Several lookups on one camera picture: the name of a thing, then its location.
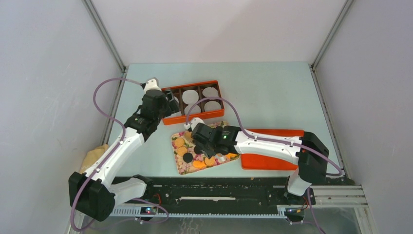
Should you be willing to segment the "orange cookie tin box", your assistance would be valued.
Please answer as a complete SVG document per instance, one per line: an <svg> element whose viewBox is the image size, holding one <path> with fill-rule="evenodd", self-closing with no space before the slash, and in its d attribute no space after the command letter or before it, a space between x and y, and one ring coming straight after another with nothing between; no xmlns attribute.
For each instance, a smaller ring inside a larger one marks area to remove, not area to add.
<svg viewBox="0 0 413 234"><path fill-rule="evenodd" d="M219 86L219 83L218 83L217 80L209 80L209 81L203 81L203 82L197 82L197 83L191 83L191 84L184 84L184 85L178 85L178 86L162 88L162 91L170 89L173 96L177 97L179 99L179 109L180 109L180 111L178 113L175 113L175 114L171 115L170 117L164 118L163 123L165 125L185 123L186 115L184 114L184 109L188 105L185 104L182 101L182 93L185 90L196 90L199 94L199 100L201 100L201 99L204 98L203 95L202 95L202 91L207 87L216 88L219 92L219 95L220 95L219 97L221 98L220 86ZM204 104L208 101L217 101L217 102L219 102L222 109L219 110L219 111L205 112ZM191 120L194 117L199 117L201 119L222 117L225 113L224 104L220 100L216 100L216 99L214 99L214 100L204 100L204 101L200 102L198 105L201 107L201 113L189 115L189 120Z"/></svg>

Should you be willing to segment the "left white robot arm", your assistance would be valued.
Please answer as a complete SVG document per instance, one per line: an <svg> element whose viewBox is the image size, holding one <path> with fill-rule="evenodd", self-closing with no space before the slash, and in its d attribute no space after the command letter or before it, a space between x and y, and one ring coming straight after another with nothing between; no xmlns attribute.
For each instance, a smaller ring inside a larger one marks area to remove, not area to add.
<svg viewBox="0 0 413 234"><path fill-rule="evenodd" d="M132 153L157 130L161 120L177 112L179 106L170 89L147 90L137 111L121 125L122 132L113 145L83 173L74 172L69 177L72 212L103 221L116 206L127 201L152 201L154 190L147 185L149 179L133 176L117 184L113 180Z"/></svg>

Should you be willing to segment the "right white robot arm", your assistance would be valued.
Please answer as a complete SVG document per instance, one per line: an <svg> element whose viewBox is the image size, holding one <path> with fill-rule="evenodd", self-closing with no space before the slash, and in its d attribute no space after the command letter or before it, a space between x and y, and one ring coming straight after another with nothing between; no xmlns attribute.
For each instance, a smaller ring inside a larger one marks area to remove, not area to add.
<svg viewBox="0 0 413 234"><path fill-rule="evenodd" d="M190 124L189 130L195 146L208 158L253 154L296 165L283 191L290 204L301 200L311 185L326 179L329 151L311 132L302 136L271 136L229 125L213 128L203 122Z"/></svg>

